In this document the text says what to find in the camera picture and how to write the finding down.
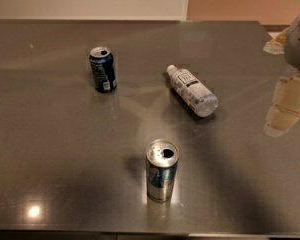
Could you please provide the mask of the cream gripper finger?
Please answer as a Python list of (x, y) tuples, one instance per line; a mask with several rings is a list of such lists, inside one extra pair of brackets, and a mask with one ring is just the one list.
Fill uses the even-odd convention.
[(264, 131), (279, 137), (287, 133), (300, 119), (300, 71), (291, 77), (280, 77), (274, 91)]
[(263, 51), (273, 55), (283, 54), (287, 32), (288, 29), (284, 29), (281, 32), (271, 32), (270, 36), (272, 39), (265, 44)]

